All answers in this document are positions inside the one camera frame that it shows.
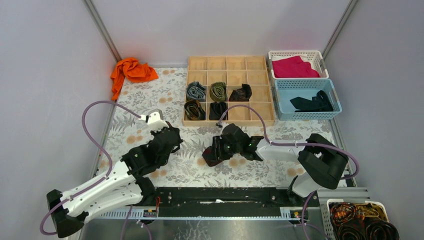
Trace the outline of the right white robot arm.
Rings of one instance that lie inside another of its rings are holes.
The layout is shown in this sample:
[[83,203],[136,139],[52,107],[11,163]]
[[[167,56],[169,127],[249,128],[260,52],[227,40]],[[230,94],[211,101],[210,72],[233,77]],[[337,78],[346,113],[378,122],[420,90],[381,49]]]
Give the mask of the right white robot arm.
[[249,136],[233,123],[212,138],[202,157],[208,166],[214,167],[236,154],[249,161],[300,163],[304,172],[292,180],[286,193],[293,206],[301,205],[320,188],[336,189],[349,161],[346,153],[318,133],[300,142],[271,141],[264,136]]

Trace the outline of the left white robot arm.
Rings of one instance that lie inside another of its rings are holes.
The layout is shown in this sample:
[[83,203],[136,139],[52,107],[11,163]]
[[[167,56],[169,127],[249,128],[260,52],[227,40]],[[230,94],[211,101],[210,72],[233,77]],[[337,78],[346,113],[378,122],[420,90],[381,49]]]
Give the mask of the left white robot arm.
[[53,189],[46,199],[58,238],[69,237],[92,219],[117,208],[155,200],[156,190],[146,176],[168,163],[171,154],[183,142],[179,128],[170,123],[160,131],[152,131],[153,139],[130,149],[103,172],[67,191]]

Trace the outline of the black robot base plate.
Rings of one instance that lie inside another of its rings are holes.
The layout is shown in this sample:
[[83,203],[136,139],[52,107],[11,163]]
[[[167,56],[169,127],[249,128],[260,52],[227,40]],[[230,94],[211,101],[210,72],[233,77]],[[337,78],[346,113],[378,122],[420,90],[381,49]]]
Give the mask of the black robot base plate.
[[136,204],[154,210],[163,207],[199,209],[241,206],[303,208],[306,197],[285,187],[157,187],[156,190]]

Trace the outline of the red navy striped tie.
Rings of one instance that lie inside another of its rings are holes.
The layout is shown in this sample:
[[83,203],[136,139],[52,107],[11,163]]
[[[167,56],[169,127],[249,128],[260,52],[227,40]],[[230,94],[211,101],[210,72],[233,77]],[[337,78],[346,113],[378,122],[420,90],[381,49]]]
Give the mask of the red navy striped tie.
[[203,151],[202,157],[209,167],[214,167],[222,162],[222,160],[216,153],[216,149],[213,146],[208,146]]

